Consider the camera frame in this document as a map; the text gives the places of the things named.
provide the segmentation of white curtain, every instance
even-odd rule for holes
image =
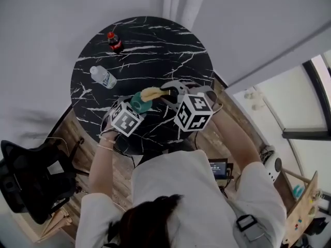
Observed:
[[[184,0],[184,6],[178,11],[180,0],[163,0],[162,16],[192,30],[194,21],[199,13],[203,0]]]

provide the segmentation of wooden floor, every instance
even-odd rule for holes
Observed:
[[[236,107],[236,105],[223,90],[224,88],[221,86],[221,84],[215,80],[215,91],[218,93],[219,99],[224,104],[223,109],[228,112],[228,114],[231,115],[232,118],[237,121],[238,124],[245,130],[245,132],[253,140],[257,150],[260,152],[261,149],[265,147],[265,145],[249,121],[245,118],[242,112]],[[84,144],[81,145],[77,150],[73,163],[76,168],[88,172],[91,167],[97,143],[81,127],[73,110],[69,112],[53,136],[64,138],[68,143],[69,151],[72,150],[79,137],[83,137],[85,139]],[[194,134],[190,137],[190,140],[194,146],[193,139]],[[206,152],[209,159],[228,158],[229,162],[234,162],[231,158],[231,154],[221,141],[221,135],[217,131],[214,131],[210,126],[207,126],[202,132],[198,134],[197,145],[198,148],[203,149]],[[61,146],[62,150],[66,151],[65,145]],[[115,153],[113,165],[113,201],[120,205],[124,210],[127,210],[132,206],[130,179],[133,171],[133,163],[129,158]],[[239,169],[236,164],[234,167],[233,175],[235,178],[239,176]],[[77,175],[78,184],[82,187],[83,191],[86,192],[88,192],[87,180],[87,177]],[[227,187],[227,193],[230,195],[235,193],[233,181]],[[72,218],[72,224],[70,226],[66,226],[64,230],[73,239],[76,236],[80,217],[81,199],[84,195],[85,193],[83,192],[75,194],[69,203],[65,205],[65,209],[69,212],[69,215]]]

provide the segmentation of red bottle cap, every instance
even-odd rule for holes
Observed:
[[[108,37],[109,39],[112,39],[112,38],[115,37],[115,34],[114,34],[113,32],[108,32],[107,37]]]

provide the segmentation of bottle label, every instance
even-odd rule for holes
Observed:
[[[114,45],[114,46],[110,46],[110,47],[112,48],[112,50],[116,50],[116,49],[118,49],[119,47],[121,47],[121,45],[122,45],[122,42],[119,41],[118,44],[116,44],[116,45]]]
[[[102,80],[101,84],[105,87],[108,86],[108,81],[109,81],[109,72],[107,72],[107,75],[104,77],[104,79]]]

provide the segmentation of yellow object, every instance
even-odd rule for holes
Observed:
[[[170,90],[162,91],[159,87],[148,87],[141,91],[140,98],[142,101],[147,102],[169,94]]]

